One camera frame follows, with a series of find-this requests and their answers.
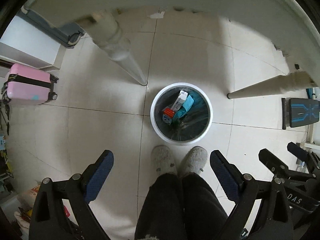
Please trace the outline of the blue green snack bag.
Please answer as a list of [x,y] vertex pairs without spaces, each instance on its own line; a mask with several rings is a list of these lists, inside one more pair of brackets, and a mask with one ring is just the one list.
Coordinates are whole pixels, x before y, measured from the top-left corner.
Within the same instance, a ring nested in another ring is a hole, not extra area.
[[207,104],[200,94],[190,92],[185,103],[175,113],[173,122],[182,121],[183,118],[198,118],[207,116]]

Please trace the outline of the white toothpaste box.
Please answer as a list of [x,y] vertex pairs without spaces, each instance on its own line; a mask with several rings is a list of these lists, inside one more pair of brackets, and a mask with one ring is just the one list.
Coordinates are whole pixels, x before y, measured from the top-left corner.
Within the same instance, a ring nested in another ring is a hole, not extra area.
[[182,107],[182,105],[185,103],[187,97],[188,97],[188,93],[181,90],[177,99],[173,103],[171,110],[174,112],[177,112]]

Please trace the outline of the red blue milk carton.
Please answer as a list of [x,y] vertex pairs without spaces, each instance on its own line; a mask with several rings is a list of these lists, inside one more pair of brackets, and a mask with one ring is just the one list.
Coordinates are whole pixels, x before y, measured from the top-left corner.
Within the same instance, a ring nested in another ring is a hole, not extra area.
[[165,108],[162,115],[163,122],[168,125],[171,125],[174,115],[175,115],[175,112],[171,108],[169,107]]

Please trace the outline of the white round trash bin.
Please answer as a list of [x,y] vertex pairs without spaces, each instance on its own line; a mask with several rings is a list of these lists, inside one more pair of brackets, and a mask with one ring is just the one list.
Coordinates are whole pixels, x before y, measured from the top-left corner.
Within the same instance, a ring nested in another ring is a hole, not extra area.
[[150,107],[150,121],[165,142],[187,146],[207,134],[213,120],[212,104],[203,90],[190,83],[173,83],[160,90]]

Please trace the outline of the right grey slipper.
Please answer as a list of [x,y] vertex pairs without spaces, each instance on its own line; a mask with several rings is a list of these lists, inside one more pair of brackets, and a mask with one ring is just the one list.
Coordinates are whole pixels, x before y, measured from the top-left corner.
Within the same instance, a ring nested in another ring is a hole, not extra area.
[[190,174],[200,175],[207,163],[208,152],[201,146],[193,147],[182,160],[179,175],[185,177]]

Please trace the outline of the grey slipper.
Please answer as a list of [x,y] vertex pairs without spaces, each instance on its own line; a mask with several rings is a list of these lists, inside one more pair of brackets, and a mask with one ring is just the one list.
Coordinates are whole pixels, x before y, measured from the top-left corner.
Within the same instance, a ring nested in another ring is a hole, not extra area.
[[168,146],[156,146],[151,152],[151,162],[157,176],[164,174],[177,175],[177,168],[173,153]]
[[208,152],[201,146],[193,147],[182,160],[179,175],[185,177],[190,174],[200,175],[207,163]]

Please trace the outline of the black trousers legs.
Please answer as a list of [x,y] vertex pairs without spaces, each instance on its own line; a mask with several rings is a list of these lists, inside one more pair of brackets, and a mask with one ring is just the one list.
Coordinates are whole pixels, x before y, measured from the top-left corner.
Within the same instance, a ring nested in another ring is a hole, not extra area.
[[149,188],[135,239],[217,239],[227,218],[201,176],[166,173]]

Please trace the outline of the cream table leg right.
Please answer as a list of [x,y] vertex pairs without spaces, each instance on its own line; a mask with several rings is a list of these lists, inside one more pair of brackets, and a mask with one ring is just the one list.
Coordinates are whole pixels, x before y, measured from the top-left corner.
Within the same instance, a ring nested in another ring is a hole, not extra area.
[[278,75],[251,86],[228,93],[227,98],[251,98],[258,96],[280,95],[307,88],[318,87],[317,83],[307,72],[292,72],[287,75]]

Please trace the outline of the cream table leg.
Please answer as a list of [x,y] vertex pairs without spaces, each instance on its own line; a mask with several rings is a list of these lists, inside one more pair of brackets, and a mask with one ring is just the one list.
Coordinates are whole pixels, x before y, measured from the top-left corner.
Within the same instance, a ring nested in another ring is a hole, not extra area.
[[287,75],[278,75],[251,86],[228,93],[227,98],[251,98],[258,96],[280,95],[307,88],[318,87],[317,83],[307,72],[292,72]]
[[118,64],[140,85],[147,85],[147,78],[131,53],[129,39],[124,36],[119,23],[110,12],[93,12],[77,19],[76,24],[88,33],[110,60]]

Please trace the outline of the left grey slipper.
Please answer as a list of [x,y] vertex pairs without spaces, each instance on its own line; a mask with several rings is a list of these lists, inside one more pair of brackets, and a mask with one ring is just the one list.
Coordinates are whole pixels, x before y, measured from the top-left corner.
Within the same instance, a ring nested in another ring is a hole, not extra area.
[[168,146],[156,146],[151,152],[151,162],[157,176],[164,174],[177,175],[177,168],[173,153]]

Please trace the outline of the pink suitcase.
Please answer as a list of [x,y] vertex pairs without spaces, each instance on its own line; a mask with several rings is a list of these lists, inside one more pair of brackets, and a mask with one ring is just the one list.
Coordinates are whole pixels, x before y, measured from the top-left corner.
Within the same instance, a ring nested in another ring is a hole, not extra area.
[[2,87],[5,105],[41,105],[57,99],[54,85],[58,77],[43,70],[15,63]]

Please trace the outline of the white cabinet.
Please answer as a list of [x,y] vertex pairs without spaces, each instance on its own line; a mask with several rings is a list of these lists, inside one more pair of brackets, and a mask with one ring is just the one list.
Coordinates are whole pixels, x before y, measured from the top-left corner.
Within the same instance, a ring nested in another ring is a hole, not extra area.
[[15,16],[1,37],[1,59],[38,69],[60,69],[66,48]]

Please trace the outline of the cream table leg left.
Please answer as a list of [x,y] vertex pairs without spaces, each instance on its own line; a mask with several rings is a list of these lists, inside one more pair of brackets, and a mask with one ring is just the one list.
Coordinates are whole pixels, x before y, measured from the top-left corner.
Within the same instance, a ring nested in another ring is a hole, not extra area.
[[147,78],[131,53],[129,39],[124,36],[119,23],[110,12],[93,12],[77,19],[76,24],[88,33],[110,60],[118,64],[140,85],[147,85]]

